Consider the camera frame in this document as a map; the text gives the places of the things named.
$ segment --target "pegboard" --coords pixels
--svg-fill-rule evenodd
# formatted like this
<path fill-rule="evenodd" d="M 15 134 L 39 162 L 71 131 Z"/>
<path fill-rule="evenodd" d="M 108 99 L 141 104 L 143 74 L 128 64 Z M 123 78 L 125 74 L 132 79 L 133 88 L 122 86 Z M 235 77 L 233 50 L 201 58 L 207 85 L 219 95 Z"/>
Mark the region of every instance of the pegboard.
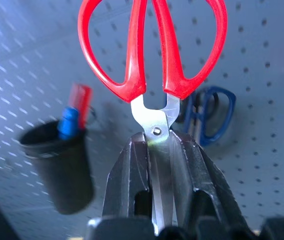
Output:
<path fill-rule="evenodd" d="M 107 174 L 126 139 L 140 126 L 130 106 L 94 76 L 77 36 L 80 0 L 0 0 L 0 207 L 22 239 L 82 236 L 101 215 Z M 226 134 L 207 154 L 225 173 L 253 229 L 284 216 L 284 1 L 226 0 L 228 33 L 223 53 L 203 86 L 237 96 Z M 204 0 L 169 1 L 186 77 L 209 55 L 215 20 Z M 116 81 L 124 79 L 130 0 L 102 1 L 90 39 L 97 60 Z M 147 107 L 164 105 L 158 26 L 151 1 L 145 22 Z M 20 152 L 22 131 L 59 118 L 73 82 L 93 88 L 97 119 L 87 143 L 96 199 L 72 216 L 57 213 L 32 164 Z"/>

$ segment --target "scissors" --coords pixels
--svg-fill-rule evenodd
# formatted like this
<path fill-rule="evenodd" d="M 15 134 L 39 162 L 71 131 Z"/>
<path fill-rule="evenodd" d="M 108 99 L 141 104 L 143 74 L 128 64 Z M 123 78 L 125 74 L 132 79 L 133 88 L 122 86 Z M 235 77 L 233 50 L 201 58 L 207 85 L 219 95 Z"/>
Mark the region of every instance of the scissors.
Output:
<path fill-rule="evenodd" d="M 229 100 L 228 110 L 221 127 L 214 135 L 206 134 L 207 121 L 218 112 L 220 100 L 218 94 L 224 94 Z M 234 93 L 218 87 L 210 86 L 195 91 L 186 99 L 186 111 L 183 131 L 192 135 L 196 142 L 205 147 L 217 141 L 230 124 L 235 108 L 236 96 Z"/>
<path fill-rule="evenodd" d="M 171 181 L 169 128 L 179 114 L 180 99 L 188 97 L 208 76 L 215 66 L 227 32 L 227 12 L 223 0 L 206 0 L 216 19 L 216 37 L 212 51 L 200 72 L 187 79 L 183 74 L 173 21 L 166 0 L 152 0 L 162 50 L 163 89 L 167 93 L 166 107 L 147 109 L 143 94 L 146 92 L 143 40 L 147 0 L 134 0 L 128 30 L 126 71 L 123 83 L 114 82 L 98 64 L 90 45 L 88 25 L 94 8 L 101 0 L 84 0 L 78 18 L 79 40 L 84 56 L 95 75 L 120 99 L 131 103 L 134 119 L 143 127 L 149 149 L 150 181 L 155 211 L 152 220 L 158 230 L 172 224 L 173 189 Z"/>

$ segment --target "red scissor handle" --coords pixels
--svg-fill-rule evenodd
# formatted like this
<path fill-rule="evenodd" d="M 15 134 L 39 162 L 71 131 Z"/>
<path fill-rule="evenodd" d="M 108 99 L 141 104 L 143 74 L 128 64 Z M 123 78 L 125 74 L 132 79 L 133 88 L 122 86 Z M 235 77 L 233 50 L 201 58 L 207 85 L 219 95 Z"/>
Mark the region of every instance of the red scissor handle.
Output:
<path fill-rule="evenodd" d="M 98 64 L 88 36 L 88 24 L 95 7 L 101 0 L 84 0 L 78 17 L 78 32 L 85 58 L 96 76 L 114 94 L 130 102 L 146 92 L 144 72 L 144 20 L 147 0 L 134 0 L 128 30 L 126 72 L 123 83 L 116 83 Z M 222 52 L 227 31 L 227 13 L 224 0 L 206 0 L 213 9 L 217 31 L 210 56 L 201 71 L 191 79 L 185 78 L 181 64 L 178 45 L 174 33 L 173 21 L 166 0 L 152 0 L 159 25 L 164 91 L 178 98 L 189 96 L 208 76 Z"/>

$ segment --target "scissor pivot screw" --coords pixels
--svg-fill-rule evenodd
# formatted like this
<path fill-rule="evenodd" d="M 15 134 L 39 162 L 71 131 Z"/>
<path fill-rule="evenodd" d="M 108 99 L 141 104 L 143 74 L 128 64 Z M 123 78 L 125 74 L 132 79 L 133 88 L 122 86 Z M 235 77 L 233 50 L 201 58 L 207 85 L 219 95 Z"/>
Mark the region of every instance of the scissor pivot screw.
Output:
<path fill-rule="evenodd" d="M 159 127 L 155 127 L 153 129 L 153 134 L 156 135 L 156 136 L 159 136 L 161 134 L 161 129 Z"/>

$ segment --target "black holder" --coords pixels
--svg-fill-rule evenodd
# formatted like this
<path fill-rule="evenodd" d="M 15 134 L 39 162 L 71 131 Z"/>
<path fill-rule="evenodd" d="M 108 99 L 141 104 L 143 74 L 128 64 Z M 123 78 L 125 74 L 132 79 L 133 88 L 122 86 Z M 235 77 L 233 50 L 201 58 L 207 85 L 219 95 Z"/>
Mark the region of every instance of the black holder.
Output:
<path fill-rule="evenodd" d="M 61 214 L 74 214 L 87 206 L 94 196 L 86 151 L 86 130 L 76 136 L 59 139 L 58 121 L 26 132 L 21 146 L 42 178 Z"/>

